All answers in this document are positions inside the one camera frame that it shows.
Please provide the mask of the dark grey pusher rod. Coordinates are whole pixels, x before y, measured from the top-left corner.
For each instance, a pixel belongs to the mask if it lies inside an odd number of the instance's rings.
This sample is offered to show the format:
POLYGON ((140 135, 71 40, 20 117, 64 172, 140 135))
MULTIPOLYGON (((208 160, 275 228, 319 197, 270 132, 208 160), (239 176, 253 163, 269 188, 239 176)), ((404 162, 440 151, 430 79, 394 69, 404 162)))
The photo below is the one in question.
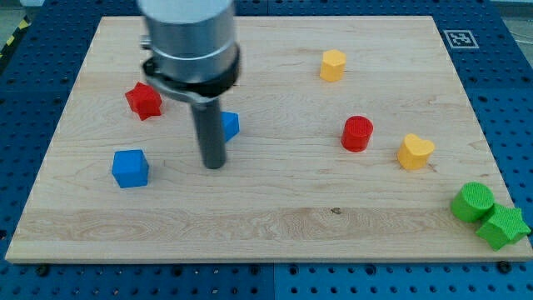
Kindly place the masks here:
POLYGON ((220 100, 192 105, 197 141, 206 168, 221 168, 227 160, 220 100))

